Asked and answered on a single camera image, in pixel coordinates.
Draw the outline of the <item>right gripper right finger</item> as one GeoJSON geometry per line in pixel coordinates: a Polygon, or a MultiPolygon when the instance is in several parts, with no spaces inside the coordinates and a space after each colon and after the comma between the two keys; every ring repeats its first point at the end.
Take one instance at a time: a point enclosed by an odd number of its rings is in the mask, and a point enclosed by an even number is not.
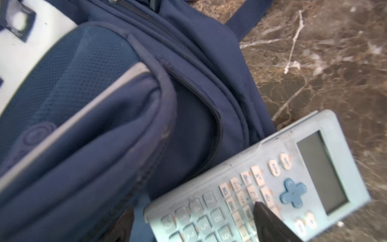
{"type": "Polygon", "coordinates": [[[255,203],[253,215],[260,242],[302,242],[264,203],[255,203]]]}

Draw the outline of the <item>navy blue backpack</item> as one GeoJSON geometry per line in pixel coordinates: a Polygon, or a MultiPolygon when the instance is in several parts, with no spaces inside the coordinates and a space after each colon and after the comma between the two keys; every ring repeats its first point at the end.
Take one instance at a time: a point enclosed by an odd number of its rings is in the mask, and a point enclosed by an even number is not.
{"type": "Polygon", "coordinates": [[[1,113],[1,241],[104,241],[143,195],[275,133],[240,49],[272,1],[226,23],[189,1],[49,4],[76,26],[1,113]]]}

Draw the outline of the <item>light blue calculator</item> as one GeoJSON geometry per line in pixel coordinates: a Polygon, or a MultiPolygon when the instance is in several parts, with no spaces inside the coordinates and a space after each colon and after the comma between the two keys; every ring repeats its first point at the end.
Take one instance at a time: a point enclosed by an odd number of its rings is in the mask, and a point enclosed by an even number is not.
{"type": "Polygon", "coordinates": [[[259,242],[262,202],[307,242],[369,201],[338,118],[324,110],[159,197],[144,221],[159,242],[259,242]]]}

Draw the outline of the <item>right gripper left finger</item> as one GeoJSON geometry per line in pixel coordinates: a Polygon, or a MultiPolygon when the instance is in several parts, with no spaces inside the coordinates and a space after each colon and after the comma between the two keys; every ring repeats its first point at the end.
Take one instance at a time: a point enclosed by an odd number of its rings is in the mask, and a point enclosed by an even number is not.
{"type": "Polygon", "coordinates": [[[134,208],[130,206],[104,236],[104,242],[128,242],[135,219],[134,208]]]}

